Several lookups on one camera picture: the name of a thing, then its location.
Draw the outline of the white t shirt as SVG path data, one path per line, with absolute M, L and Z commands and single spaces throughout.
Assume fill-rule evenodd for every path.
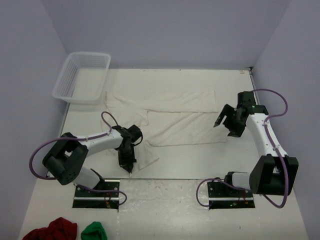
M 106 92 L 105 109 L 119 125 L 136 125 L 143 140 L 134 148 L 137 163 L 129 177 L 163 162 L 190 163 L 198 147 L 226 143 L 227 131 L 214 126 L 220 107 L 213 90 L 169 92 L 154 95 Z

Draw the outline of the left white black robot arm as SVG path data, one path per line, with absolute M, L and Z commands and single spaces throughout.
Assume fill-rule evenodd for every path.
M 137 162 L 134 150 L 137 140 L 143 140 L 143 133 L 136 125 L 129 128 L 116 125 L 110 132 L 85 138 L 67 132 L 45 155 L 42 164 L 61 185 L 73 183 L 97 197 L 104 191 L 103 178 L 97 171 L 83 167 L 86 158 L 116 150 L 119 166 L 130 174 Z

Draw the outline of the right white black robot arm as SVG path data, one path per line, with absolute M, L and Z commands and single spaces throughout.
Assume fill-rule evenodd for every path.
M 237 106 L 226 104 L 217 117 L 214 126 L 224 125 L 230 137 L 239 138 L 249 130 L 259 156 L 251 172 L 231 171 L 225 176 L 223 191 L 227 196 L 233 197 L 241 189 L 259 195 L 291 194 L 299 163 L 279 143 L 270 118 L 267 108 L 256 103 L 253 91 L 238 93 Z

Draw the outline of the green t shirt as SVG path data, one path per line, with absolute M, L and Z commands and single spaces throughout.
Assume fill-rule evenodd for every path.
M 89 224 L 80 234 L 82 240 L 108 240 L 106 231 L 99 221 Z

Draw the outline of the white plastic basket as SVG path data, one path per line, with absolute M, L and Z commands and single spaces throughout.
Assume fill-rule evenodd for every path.
M 70 104 L 100 102 L 111 56 L 100 52 L 73 52 L 65 60 L 52 91 L 55 99 Z

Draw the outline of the red t shirt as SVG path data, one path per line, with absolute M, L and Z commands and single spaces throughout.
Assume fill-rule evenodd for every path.
M 52 221 L 47 227 L 30 231 L 23 240 L 75 240 L 78 225 L 63 217 Z

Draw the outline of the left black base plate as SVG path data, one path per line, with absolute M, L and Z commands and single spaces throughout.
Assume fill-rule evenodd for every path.
M 72 208 L 74 209 L 119 209 L 120 199 L 119 179 L 105 179 L 96 187 L 101 191 L 114 192 L 92 192 L 77 186 L 75 189 Z

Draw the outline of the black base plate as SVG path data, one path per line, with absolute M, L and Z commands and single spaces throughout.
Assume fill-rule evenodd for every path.
M 96 187 L 101 191 L 114 192 L 92 192 L 77 186 L 75 189 L 72 208 L 74 209 L 119 209 L 120 199 L 119 179 L 105 179 Z
M 208 207 L 210 210 L 254 209 L 253 194 L 247 190 L 233 189 L 220 182 L 220 179 L 207 182 Z

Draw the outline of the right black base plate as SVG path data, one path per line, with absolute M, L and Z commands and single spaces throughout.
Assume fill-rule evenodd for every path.
M 247 190 L 233 189 L 220 182 L 220 179 L 207 182 L 208 207 L 210 210 L 254 209 L 253 194 Z

